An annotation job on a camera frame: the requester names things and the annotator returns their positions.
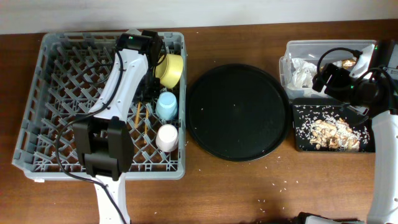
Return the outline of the wooden chopstick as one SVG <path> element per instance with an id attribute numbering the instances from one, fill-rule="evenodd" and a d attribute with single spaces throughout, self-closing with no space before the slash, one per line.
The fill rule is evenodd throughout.
<path id="1" fill-rule="evenodd" d="M 149 110 L 146 107 L 146 116 L 145 116 L 145 120 L 144 120 L 144 144 L 147 144 L 146 136 L 147 136 L 147 132 L 148 132 L 148 126 L 147 126 L 148 119 L 149 119 Z"/>
<path id="2" fill-rule="evenodd" d="M 139 121 L 140 121 L 140 112 L 141 112 L 141 102 L 137 103 L 137 111 L 136 111 L 136 115 L 134 118 L 134 127 L 137 128 L 139 126 Z"/>

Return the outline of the gold foil wrapper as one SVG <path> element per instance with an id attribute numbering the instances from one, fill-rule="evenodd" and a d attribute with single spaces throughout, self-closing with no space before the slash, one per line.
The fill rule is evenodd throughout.
<path id="1" fill-rule="evenodd" d="M 333 65 L 337 66 L 338 68 L 344 68 L 347 70 L 351 70 L 357 63 L 357 60 L 355 58 L 349 58 L 349 59 L 344 59 L 344 60 L 325 60 L 323 59 L 321 61 L 321 64 L 319 66 L 319 72 L 323 70 L 323 68 L 326 66 L 326 64 L 332 63 Z"/>

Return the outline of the blue plastic cup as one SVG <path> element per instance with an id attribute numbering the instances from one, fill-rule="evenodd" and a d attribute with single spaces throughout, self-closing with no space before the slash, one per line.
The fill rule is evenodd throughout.
<path id="1" fill-rule="evenodd" d="M 165 91 L 159 95 L 159 98 L 156 103 L 155 113 L 156 115 L 163 120 L 170 121 L 174 119 L 177 115 L 177 98 L 176 96 L 169 92 Z"/>

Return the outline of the yellow bowl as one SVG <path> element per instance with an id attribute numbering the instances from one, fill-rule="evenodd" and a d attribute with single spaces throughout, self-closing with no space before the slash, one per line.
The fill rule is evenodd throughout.
<path id="1" fill-rule="evenodd" d="M 155 68 L 155 76 L 160 84 L 166 88 L 173 88 L 179 82 L 183 72 L 183 58 L 181 55 L 167 54 L 162 56 Z"/>

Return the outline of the white napkin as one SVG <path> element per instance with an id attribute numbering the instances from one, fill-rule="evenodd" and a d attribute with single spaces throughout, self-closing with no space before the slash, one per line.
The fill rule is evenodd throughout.
<path id="1" fill-rule="evenodd" d="M 317 66 L 301 58 L 293 58 L 292 65 L 295 70 L 292 73 L 292 79 L 287 84 L 287 87 L 291 90 L 312 88 L 312 80 L 317 74 Z"/>

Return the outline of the pink plastic cup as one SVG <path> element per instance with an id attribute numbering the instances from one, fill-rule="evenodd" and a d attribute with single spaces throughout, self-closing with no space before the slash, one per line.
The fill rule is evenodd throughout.
<path id="1" fill-rule="evenodd" d="M 178 131 L 171 124 L 162 125 L 156 135 L 155 143 L 163 152 L 172 152 L 178 147 Z"/>

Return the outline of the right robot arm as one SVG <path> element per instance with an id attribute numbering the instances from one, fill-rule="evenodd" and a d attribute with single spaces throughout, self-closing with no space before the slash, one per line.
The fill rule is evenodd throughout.
<path id="1" fill-rule="evenodd" d="M 379 40 L 358 78 L 332 63 L 317 63 L 313 89 L 368 109 L 375 146 L 373 200 L 367 223 L 397 223 L 397 41 Z"/>

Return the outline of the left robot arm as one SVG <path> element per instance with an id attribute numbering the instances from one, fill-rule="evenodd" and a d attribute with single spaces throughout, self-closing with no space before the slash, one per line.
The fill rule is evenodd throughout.
<path id="1" fill-rule="evenodd" d="M 80 164 L 96 185 L 100 223 L 130 223 L 126 206 L 126 173 L 134 157 L 127 117 L 135 98 L 159 93 L 154 75 L 164 42 L 157 32 L 123 33 L 108 81 L 86 116 L 73 124 Z"/>

